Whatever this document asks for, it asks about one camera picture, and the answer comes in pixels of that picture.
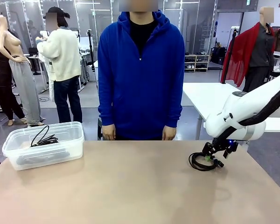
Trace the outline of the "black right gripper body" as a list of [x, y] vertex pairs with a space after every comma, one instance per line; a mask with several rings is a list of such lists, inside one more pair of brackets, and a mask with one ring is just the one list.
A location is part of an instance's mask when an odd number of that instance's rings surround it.
[[216, 143], [210, 143], [206, 142], [203, 149], [202, 154], [203, 156], [214, 156], [217, 152], [224, 151], [224, 143], [223, 142], [216, 142]]

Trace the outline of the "person's left hand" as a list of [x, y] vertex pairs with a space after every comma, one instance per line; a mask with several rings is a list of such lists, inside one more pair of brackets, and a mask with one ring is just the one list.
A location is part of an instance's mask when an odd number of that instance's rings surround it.
[[164, 126], [162, 140], [173, 140], [176, 135], [176, 127]]

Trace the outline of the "person's right hand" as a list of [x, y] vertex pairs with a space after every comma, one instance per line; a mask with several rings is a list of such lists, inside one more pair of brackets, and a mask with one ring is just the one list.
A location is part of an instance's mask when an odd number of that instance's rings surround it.
[[115, 125], [102, 126], [102, 134], [104, 140], [115, 140], [116, 139], [116, 129]]

